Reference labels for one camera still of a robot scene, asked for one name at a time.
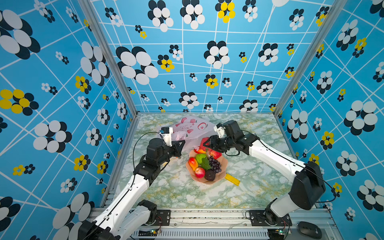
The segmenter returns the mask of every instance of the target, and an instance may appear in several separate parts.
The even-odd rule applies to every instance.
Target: green fruit
[[[203,162],[203,159],[207,158],[207,155],[205,153],[199,153],[198,155],[196,155],[196,161],[198,164],[201,164]]]

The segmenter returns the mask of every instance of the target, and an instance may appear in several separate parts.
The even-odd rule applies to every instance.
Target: bunch of black grapes
[[[216,173],[221,172],[221,164],[219,163],[218,160],[214,159],[213,157],[209,156],[209,165],[211,166],[212,170],[215,171]]]

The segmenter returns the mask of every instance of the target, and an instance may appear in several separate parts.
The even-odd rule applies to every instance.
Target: black mounting plate
[[[264,220],[264,210],[249,210],[249,217],[250,218],[250,221],[252,223],[252,226],[253,227],[270,227],[271,225],[267,224]],[[279,221],[276,225],[276,227],[284,227],[284,221],[289,224],[289,226],[292,226],[292,221],[291,221],[291,218],[289,217],[289,214],[283,216],[282,218],[279,218]]]
[[[169,226],[169,220],[170,220],[170,210],[157,210],[156,217],[160,217],[163,221],[159,222],[160,220],[158,218],[155,218],[155,222],[151,226]]]

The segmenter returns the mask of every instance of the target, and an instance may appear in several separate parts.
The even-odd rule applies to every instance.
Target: fruit bowl
[[[198,153],[196,153],[195,151],[190,151],[189,153],[189,157],[196,157]],[[197,178],[195,176],[195,172],[192,170],[192,168],[190,167],[190,165],[188,164],[188,161],[186,162],[185,166],[187,167],[188,171],[189,171],[189,174],[191,175],[192,179],[195,180],[195,181],[198,181],[198,182],[202,182],[204,184],[214,184],[215,182],[225,178],[225,175],[226,175],[226,168],[227,168],[227,165],[228,165],[228,160],[226,158],[224,158],[223,156],[219,157],[217,159],[219,161],[219,163],[221,164],[221,172],[220,173],[217,173],[216,174],[216,178],[215,180],[213,181],[208,181],[207,179],[205,179],[204,177],[203,178]]]

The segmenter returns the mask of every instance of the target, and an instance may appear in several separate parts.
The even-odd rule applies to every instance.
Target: green leaf
[[[201,167],[204,168],[205,170],[211,169],[211,166],[209,165],[209,160],[206,158],[202,159]]]

